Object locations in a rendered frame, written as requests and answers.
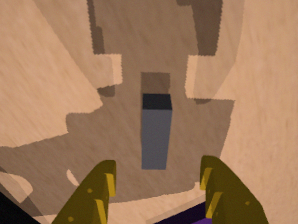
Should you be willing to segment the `purple rod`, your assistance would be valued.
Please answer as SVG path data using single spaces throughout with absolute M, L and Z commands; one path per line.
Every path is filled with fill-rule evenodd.
M 212 218 L 206 218 L 205 202 L 202 202 L 154 224 L 212 224 Z

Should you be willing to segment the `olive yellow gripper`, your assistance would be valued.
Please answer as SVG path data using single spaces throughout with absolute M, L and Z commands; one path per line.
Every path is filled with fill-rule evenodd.
M 212 224 L 269 224 L 261 203 L 219 158 L 204 155 L 200 190 Z M 51 224 L 107 224 L 109 197 L 116 194 L 116 161 L 98 163 Z

